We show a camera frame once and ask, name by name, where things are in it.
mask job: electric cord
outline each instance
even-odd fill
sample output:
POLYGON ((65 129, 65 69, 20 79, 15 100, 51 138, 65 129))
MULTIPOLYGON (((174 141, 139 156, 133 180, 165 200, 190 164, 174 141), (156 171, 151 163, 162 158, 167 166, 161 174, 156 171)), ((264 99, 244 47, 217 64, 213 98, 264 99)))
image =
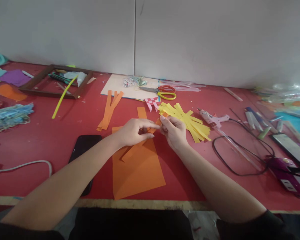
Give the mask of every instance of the electric cord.
MULTIPOLYGON (((260 160, 261 163, 263 163, 264 165, 264 169, 262 171, 259 171, 257 173, 250 173, 250 174, 239 174, 237 173, 236 171, 234 171, 228 164, 227 162, 224 160, 224 158, 220 155, 220 153, 218 152, 217 148, 216 148, 216 141, 220 138, 224 138, 224 136, 220 136, 220 137, 217 137, 215 138, 213 141, 212 141, 212 149, 214 150, 214 152, 217 154, 217 156, 220 158, 220 160, 223 162, 223 164, 235 175, 237 176, 240 176, 240 177, 246 177, 246 176, 258 176, 258 175, 262 175, 264 174, 265 172, 267 172, 269 170, 269 163, 270 161, 275 158, 275 152, 273 150, 273 148, 266 142, 264 142, 263 140, 259 139, 257 136, 255 136, 253 134, 253 132, 247 128, 244 124, 242 124, 241 122, 237 121, 237 120, 234 120, 232 118, 229 119, 230 121, 234 121, 236 123, 238 123, 241 127, 243 127, 250 135, 252 135, 253 137, 255 137, 260 143, 261 145, 267 150, 267 152, 270 154, 271 158, 269 159, 268 162, 264 161, 260 156, 258 156, 257 154, 251 152, 250 150, 246 149, 245 147, 243 147, 241 144, 237 143, 233 138, 229 137, 235 144, 237 144, 239 147, 243 148, 245 151, 249 152, 250 154, 252 154, 253 156, 255 156, 258 160, 260 160)), ((281 172, 284 172, 284 173, 287 173, 287 174, 290 174, 290 175, 294 175, 294 176, 298 176, 300 177, 300 174, 296 174, 294 172, 289 172, 289 171, 285 171, 285 170, 282 170, 280 168, 276 168, 276 167, 273 167, 275 168, 276 170, 278 171, 281 171, 281 172)))
POLYGON ((0 172, 8 172, 8 171, 12 171, 12 170, 15 170, 15 169, 18 169, 18 168, 21 168, 21 167, 24 167, 24 166, 27 166, 27 165, 30 165, 30 164, 33 164, 33 163, 40 163, 40 162, 44 162, 44 163, 48 164, 48 166, 49 166, 49 177, 51 177, 51 175, 52 175, 52 166, 51 166, 51 163, 48 162, 48 161, 45 161, 45 160, 39 160, 39 161, 34 161, 34 162, 28 162, 28 163, 24 163, 24 164, 21 164, 21 165, 19 165, 19 166, 13 167, 13 168, 0 169, 0 172))

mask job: scissor handle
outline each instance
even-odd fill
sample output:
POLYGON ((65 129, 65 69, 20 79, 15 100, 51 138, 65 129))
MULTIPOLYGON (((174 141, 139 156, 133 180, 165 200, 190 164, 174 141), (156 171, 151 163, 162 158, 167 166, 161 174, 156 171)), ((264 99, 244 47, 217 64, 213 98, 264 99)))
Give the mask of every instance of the scissor handle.
POLYGON ((176 90, 169 85, 160 86, 158 87, 158 89, 161 90, 162 92, 176 92, 176 90))
POLYGON ((158 96, 162 97, 165 100, 174 100, 177 97, 177 95, 172 92, 158 92, 158 96), (164 95, 171 95, 172 98, 165 97, 164 95))

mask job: black sleeve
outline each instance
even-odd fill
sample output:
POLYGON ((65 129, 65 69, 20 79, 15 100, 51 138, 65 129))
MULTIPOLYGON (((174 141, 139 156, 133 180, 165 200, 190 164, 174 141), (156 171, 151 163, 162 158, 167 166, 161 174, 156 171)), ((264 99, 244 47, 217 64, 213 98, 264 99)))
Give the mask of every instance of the black sleeve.
POLYGON ((64 240, 57 231, 35 231, 0 223, 0 240, 2 239, 64 240))
POLYGON ((242 224, 217 220, 217 228, 221 240, 297 240, 293 234, 286 232, 285 225, 281 219, 277 218, 269 210, 260 217, 242 224))

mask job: yellow straw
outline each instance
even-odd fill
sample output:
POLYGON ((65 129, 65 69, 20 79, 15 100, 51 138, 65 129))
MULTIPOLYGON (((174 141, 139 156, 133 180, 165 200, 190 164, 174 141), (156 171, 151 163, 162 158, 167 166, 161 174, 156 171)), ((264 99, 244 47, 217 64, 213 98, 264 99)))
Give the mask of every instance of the yellow straw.
POLYGON ((71 80, 71 82, 68 84, 68 86, 66 87, 66 89, 63 91, 63 94, 61 95, 61 98, 56 106, 56 110, 54 110, 54 113, 52 115, 52 119, 55 119, 57 112, 59 110, 60 104, 63 100, 64 95, 66 95, 66 92, 68 91, 69 87, 71 86, 71 84, 74 82, 74 80, 76 80, 77 76, 74 77, 74 79, 71 80))

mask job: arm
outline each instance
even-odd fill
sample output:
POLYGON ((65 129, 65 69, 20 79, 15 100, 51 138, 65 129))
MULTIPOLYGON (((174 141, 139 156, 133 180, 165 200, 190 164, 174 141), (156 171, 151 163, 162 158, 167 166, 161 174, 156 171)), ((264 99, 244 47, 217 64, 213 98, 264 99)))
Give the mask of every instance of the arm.
POLYGON ((159 129, 160 126, 147 119, 129 120, 118 132, 100 141, 32 191, 1 223, 31 230, 51 230, 118 149, 154 137, 151 133, 139 134, 140 129, 146 128, 159 129))
POLYGON ((160 117, 161 133, 180 157, 218 216, 229 223, 244 223, 266 212, 266 208, 249 192, 220 172, 190 147, 183 122, 160 117))

